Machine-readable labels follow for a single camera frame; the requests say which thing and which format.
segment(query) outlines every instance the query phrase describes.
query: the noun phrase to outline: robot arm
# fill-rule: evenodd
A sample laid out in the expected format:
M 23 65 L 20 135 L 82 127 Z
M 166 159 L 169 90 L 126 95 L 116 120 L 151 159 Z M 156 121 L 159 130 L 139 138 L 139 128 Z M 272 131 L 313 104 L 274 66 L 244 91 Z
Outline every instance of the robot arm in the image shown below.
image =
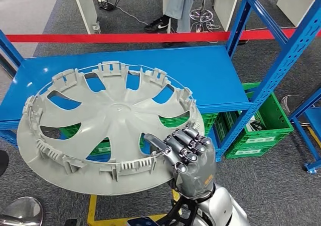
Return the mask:
M 201 136 L 189 125 L 176 129 L 164 141 L 151 134 L 145 134 L 144 138 L 162 152 L 172 165 L 174 179 L 171 187 L 181 194 L 171 211 L 155 225 L 171 225 L 173 221 L 186 226 L 248 225 L 243 209 L 226 188 L 213 183 L 216 161 L 210 138 Z M 179 214 L 184 204 L 190 210 L 187 219 Z

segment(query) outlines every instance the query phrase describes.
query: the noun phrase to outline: red barrier tape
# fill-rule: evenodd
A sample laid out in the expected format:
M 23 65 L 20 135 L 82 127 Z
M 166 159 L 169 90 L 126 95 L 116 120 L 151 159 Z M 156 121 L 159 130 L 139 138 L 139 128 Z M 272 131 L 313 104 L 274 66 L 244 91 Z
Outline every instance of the red barrier tape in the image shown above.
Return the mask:
M 283 29 L 291 37 L 295 29 Z M 173 34 L 20 34 L 7 35 L 11 42 L 20 43 L 159 43 L 227 41 L 230 32 Z M 269 30 L 244 31 L 241 40 L 274 39 Z

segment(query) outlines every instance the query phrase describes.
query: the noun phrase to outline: blue metal shelf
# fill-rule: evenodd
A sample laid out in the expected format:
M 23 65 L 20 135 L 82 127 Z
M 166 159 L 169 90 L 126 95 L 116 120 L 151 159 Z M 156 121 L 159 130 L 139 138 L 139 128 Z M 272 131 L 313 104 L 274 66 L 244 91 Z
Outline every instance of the blue metal shelf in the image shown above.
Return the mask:
M 295 111 L 291 112 L 288 116 L 288 119 L 292 121 L 297 127 L 297 129 L 315 159 L 315 162 L 304 164 L 309 173 L 316 173 L 316 169 L 321 167 L 321 157 L 310 140 L 310 138 L 306 134 L 304 129 L 300 125 L 298 117 L 302 114 L 304 115 L 308 120 L 310 126 L 316 134 L 316 136 L 319 140 L 321 140 L 321 107 L 313 107 L 313 104 L 319 101 L 319 99 L 321 99 L 321 83 L 316 86 L 310 95 L 304 98 L 301 104 L 298 106 Z
M 305 111 L 305 117 L 318 137 L 321 138 L 321 107 L 311 107 Z
M 215 60 L 199 57 L 195 62 L 186 55 L 210 55 Z M 114 60 L 167 72 L 190 88 L 201 113 L 242 110 L 251 105 L 224 46 L 104 52 L 25 59 L 0 105 L 0 111 L 9 112 L 0 113 L 0 122 L 19 121 L 26 98 L 57 73 Z
M 254 10 L 281 45 L 282 50 L 248 100 L 232 63 L 232 57 Z M 25 100 L 48 83 L 51 76 L 69 68 L 82 68 L 101 61 L 121 61 L 157 67 L 193 91 L 202 113 L 242 110 L 221 143 L 221 157 L 271 92 L 274 90 L 321 28 L 321 0 L 316 0 L 291 37 L 286 37 L 257 0 L 242 0 L 226 46 L 189 47 L 124 52 L 101 52 L 73 56 L 23 59 L 0 32 L 0 48 L 19 67 L 0 105 L 0 130 L 16 127 Z

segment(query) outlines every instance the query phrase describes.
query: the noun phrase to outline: gray pants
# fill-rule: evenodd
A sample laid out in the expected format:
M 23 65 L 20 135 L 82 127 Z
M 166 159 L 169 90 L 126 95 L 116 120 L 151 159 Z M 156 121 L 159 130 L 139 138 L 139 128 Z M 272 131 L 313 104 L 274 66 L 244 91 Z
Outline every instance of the gray pants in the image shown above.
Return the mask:
M 189 13 L 194 0 L 169 0 L 165 15 L 177 19 L 177 33 L 190 32 Z

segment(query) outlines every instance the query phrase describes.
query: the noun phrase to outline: black sneaker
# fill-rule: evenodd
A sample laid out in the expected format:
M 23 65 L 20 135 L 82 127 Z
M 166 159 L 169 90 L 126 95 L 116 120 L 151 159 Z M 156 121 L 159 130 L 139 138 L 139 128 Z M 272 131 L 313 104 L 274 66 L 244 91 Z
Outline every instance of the black sneaker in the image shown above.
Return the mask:
M 165 24 L 163 22 L 162 18 L 157 19 L 156 21 L 153 21 L 151 24 L 144 27 L 144 30 L 147 33 L 157 33 L 157 32 L 164 32 L 167 30 L 169 23 L 167 22 Z

